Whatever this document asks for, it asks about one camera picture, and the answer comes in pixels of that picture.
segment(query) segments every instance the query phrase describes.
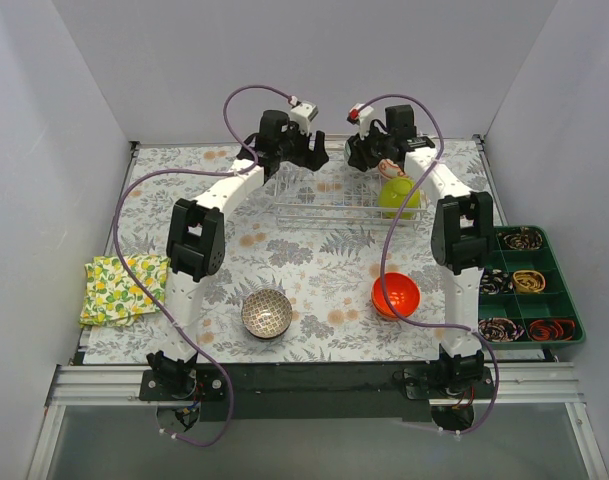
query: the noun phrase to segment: white enclosure wall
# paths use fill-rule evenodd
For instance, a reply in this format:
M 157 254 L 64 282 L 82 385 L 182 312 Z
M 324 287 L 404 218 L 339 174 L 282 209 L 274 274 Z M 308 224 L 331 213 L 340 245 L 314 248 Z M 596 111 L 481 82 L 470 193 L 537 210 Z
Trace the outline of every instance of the white enclosure wall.
M 0 479 L 24 478 L 129 145 L 48 0 L 0 0 Z
M 555 0 L 54 0 L 130 140 L 228 140 L 222 103 L 268 83 L 353 133 L 358 101 L 393 92 L 434 109 L 450 137 L 485 133 Z M 235 101 L 257 129 L 268 94 Z M 420 127 L 426 127 L 423 116 Z
M 551 236 L 588 341 L 576 352 L 609 469 L 609 0 L 559 0 L 487 138 L 511 223 Z

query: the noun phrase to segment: green sorting tray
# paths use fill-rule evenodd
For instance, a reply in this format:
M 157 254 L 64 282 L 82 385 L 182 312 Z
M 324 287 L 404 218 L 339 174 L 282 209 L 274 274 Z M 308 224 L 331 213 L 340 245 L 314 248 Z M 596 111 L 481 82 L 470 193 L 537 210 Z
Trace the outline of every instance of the green sorting tray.
M 512 342 L 492 342 L 496 349 L 520 350 L 527 348 L 559 348 L 581 343 L 585 339 L 584 327 L 580 321 L 571 294 L 551 248 L 546 232 L 535 226 L 527 228 L 538 231 L 542 236 L 542 246 L 537 250 L 511 250 L 499 234 L 519 231 L 522 226 L 495 227 L 493 252 L 486 268 L 500 269 L 512 275 L 517 270 L 536 270 L 544 275 L 546 287 L 542 293 L 483 294 L 480 292 L 480 320 L 502 317 L 512 320 L 524 328 L 524 333 Z M 529 335 L 529 326 L 539 319 L 571 319 L 575 322 L 575 332 L 570 340 L 536 341 Z

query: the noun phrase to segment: red bowl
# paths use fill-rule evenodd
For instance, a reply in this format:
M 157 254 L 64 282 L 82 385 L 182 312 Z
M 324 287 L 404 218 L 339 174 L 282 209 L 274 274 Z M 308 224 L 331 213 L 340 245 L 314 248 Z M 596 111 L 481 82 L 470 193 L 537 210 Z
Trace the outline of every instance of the red bowl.
M 417 310 L 420 304 L 420 289 L 409 277 L 402 273 L 388 272 L 386 274 L 386 289 L 388 290 L 391 303 L 402 315 L 408 317 Z M 380 315 L 387 317 L 389 320 L 397 319 L 397 316 L 388 307 L 386 300 L 384 300 L 380 278 L 375 280 L 373 284 L 371 301 Z

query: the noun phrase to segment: metal wire basket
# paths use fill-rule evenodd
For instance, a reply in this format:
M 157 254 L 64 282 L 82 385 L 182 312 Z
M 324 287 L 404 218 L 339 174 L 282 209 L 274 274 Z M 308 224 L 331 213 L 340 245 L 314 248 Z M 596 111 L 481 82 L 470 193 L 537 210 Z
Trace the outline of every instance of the metal wire basket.
M 275 176 L 277 224 L 284 227 L 324 228 L 338 225 L 388 227 L 396 208 L 378 205 L 388 179 L 377 169 L 360 172 L 350 167 L 337 147 L 328 148 L 329 162 L 319 171 L 283 164 Z M 426 213 L 427 199 L 420 194 L 420 208 L 407 208 L 400 225 L 414 228 Z

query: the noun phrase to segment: floral tablecloth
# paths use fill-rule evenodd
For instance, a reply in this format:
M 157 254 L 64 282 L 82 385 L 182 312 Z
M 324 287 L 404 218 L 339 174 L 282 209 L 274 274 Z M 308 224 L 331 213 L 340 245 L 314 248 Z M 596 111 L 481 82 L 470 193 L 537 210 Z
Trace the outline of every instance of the floral tablecloth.
M 131 181 L 162 168 L 227 170 L 233 146 L 144 148 Z M 342 156 L 340 149 L 331 156 Z M 446 164 L 475 190 L 488 190 L 476 145 L 447 141 Z M 134 190 L 120 221 L 125 254 L 164 254 L 175 201 L 193 198 L 215 181 L 210 177 L 155 177 Z M 312 362 L 431 360 L 438 341 L 430 329 L 383 321 L 373 310 L 370 291 L 379 276 L 386 230 L 365 224 L 352 228 L 278 227 L 274 180 L 254 192 L 226 222 L 226 258 L 198 320 L 198 344 L 221 362 Z M 444 298 L 430 252 L 434 208 L 417 230 L 399 228 L 388 269 L 413 278 L 422 292 L 414 314 L 420 322 L 442 322 Z M 246 295 L 262 287 L 282 290 L 293 305 L 293 322 L 273 341 L 251 336 L 241 322 Z M 130 327 L 93 327 L 84 363 L 146 363 L 165 338 L 161 314 Z

